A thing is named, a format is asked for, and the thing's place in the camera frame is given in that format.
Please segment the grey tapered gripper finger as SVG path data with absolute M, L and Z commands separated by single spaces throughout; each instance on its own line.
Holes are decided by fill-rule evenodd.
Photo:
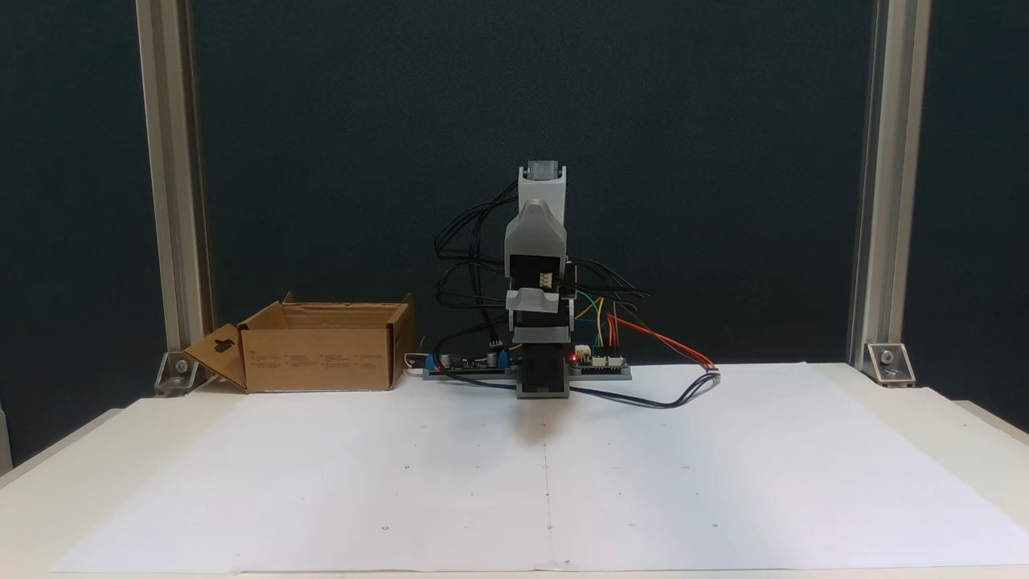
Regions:
M 545 201 L 528 201 L 505 228 L 505 257 L 566 259 L 566 228 Z

